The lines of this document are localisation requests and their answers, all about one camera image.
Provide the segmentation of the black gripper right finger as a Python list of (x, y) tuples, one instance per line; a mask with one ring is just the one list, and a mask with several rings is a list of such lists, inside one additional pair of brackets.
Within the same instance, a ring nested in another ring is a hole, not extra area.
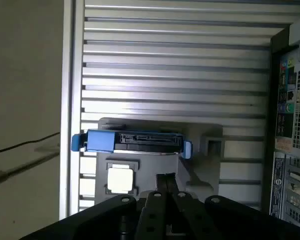
[(168, 240), (300, 240), (300, 227), (291, 223), (219, 195), (201, 202), (179, 191), (173, 173), (166, 175), (166, 188), (178, 200)]

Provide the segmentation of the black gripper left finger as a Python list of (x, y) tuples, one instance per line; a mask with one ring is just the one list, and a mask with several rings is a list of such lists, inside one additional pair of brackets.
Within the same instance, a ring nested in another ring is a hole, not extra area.
[(139, 199), (120, 194), (24, 236), (26, 240), (164, 240), (167, 174)]

